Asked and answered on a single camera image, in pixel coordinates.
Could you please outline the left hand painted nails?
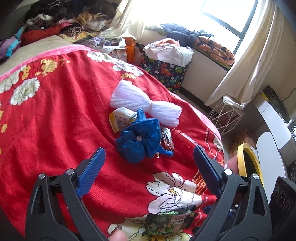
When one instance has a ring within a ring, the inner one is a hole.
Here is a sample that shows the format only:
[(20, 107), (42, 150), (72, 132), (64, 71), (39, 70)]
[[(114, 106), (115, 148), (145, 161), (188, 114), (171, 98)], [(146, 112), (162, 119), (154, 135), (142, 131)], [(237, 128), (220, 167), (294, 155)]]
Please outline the left hand painted nails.
[(117, 225), (108, 237), (109, 241), (127, 241), (125, 233), (122, 231), (121, 225)]

